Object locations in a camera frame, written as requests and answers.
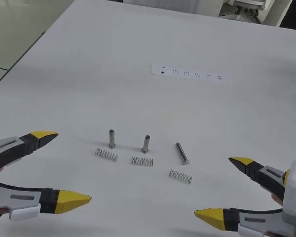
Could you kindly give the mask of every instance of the coil spring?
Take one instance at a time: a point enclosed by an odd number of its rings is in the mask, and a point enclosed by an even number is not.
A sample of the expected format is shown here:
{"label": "coil spring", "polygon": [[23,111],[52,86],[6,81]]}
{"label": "coil spring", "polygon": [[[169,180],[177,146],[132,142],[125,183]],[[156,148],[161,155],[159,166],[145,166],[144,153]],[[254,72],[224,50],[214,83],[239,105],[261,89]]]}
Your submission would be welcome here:
{"label": "coil spring", "polygon": [[192,176],[180,173],[180,172],[172,170],[172,169],[170,170],[169,176],[176,178],[178,180],[181,180],[181,181],[188,183],[188,184],[190,184],[192,182]]}
{"label": "coil spring", "polygon": [[95,154],[98,155],[99,157],[105,158],[105,159],[109,159],[112,161],[117,161],[117,154],[105,151],[105,150],[101,150],[100,148],[97,148],[95,150]]}
{"label": "coil spring", "polygon": [[153,159],[132,157],[132,164],[142,166],[153,166]]}

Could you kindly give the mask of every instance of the screw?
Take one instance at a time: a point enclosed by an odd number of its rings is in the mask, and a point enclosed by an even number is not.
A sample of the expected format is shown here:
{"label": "screw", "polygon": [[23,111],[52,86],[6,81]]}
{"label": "screw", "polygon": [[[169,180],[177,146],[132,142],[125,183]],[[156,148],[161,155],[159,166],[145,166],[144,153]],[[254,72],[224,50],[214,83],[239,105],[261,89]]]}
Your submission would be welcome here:
{"label": "screw", "polygon": [[180,152],[180,155],[181,155],[181,157],[182,157],[183,165],[185,165],[185,164],[189,164],[189,160],[187,159],[187,157],[186,157],[186,155],[185,155],[185,153],[184,153],[184,151],[183,151],[183,149],[182,149],[181,144],[180,144],[180,143],[177,143],[177,144],[176,144],[176,147],[178,148],[178,150],[179,150],[179,152]]}
{"label": "screw", "polygon": [[115,141],[114,141],[114,130],[109,131],[110,134],[110,143],[109,143],[109,148],[113,149],[115,148]]}
{"label": "screw", "polygon": [[146,154],[148,153],[148,146],[149,146],[149,140],[150,140],[150,136],[149,135],[146,135],[145,136],[145,141],[144,141],[144,146],[142,148],[142,153]]}

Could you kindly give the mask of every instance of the metal bolt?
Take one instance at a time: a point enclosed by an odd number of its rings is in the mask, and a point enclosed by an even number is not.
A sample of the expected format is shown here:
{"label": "metal bolt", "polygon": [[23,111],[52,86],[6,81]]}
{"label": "metal bolt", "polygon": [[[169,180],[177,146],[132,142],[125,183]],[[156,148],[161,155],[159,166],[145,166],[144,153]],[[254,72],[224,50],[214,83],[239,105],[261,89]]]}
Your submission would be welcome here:
{"label": "metal bolt", "polygon": [[187,159],[187,157],[186,157],[186,155],[185,155],[185,153],[184,153],[184,151],[183,151],[183,149],[182,149],[181,144],[180,144],[180,143],[177,143],[177,144],[176,144],[176,147],[178,148],[178,150],[179,150],[179,152],[180,152],[180,155],[181,155],[181,157],[182,157],[183,165],[185,165],[185,164],[189,164],[189,160]]}
{"label": "metal bolt", "polygon": [[144,146],[142,148],[142,153],[146,154],[148,153],[148,146],[149,146],[149,140],[150,140],[150,136],[149,135],[146,135],[145,137],[145,141],[144,141]]}
{"label": "metal bolt", "polygon": [[109,143],[109,148],[113,149],[115,148],[115,140],[114,140],[114,130],[109,131],[110,134],[110,143]]}

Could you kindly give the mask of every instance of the robotic hand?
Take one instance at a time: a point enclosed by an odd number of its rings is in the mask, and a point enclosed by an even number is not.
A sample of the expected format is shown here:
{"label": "robotic hand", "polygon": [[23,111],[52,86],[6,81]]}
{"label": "robotic hand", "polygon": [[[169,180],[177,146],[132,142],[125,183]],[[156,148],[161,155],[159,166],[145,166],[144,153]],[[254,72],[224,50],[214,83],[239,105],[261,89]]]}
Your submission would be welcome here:
{"label": "robotic hand", "polygon": [[[45,146],[58,134],[36,131],[22,137],[0,140],[0,171],[22,157]],[[0,217],[9,213],[10,220],[22,220],[39,213],[62,214],[89,203],[90,196],[50,188],[21,188],[0,183]]]}
{"label": "robotic hand", "polygon": [[272,193],[283,209],[251,211],[242,209],[205,209],[196,217],[223,231],[238,232],[243,237],[262,237],[274,233],[296,236],[296,160],[286,172],[263,166],[252,159],[231,157],[229,160],[244,174]]}

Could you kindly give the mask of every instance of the white table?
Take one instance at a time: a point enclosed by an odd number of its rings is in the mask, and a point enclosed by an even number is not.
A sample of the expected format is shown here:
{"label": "white table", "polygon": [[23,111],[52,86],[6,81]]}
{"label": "white table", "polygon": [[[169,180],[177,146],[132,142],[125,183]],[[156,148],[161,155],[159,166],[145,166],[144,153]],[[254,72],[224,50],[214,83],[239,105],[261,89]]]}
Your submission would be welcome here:
{"label": "white table", "polygon": [[[154,76],[153,63],[221,73],[232,84]],[[0,83],[0,138],[60,134],[0,181],[93,199],[61,216],[2,217],[0,237],[235,236],[193,212],[278,208],[227,158],[281,169],[296,159],[295,76],[296,31],[76,0]],[[116,163],[94,155],[108,149],[111,128]],[[190,165],[181,166],[177,142]],[[155,165],[130,165],[131,156]],[[170,168],[191,174],[192,183],[169,178]]]}

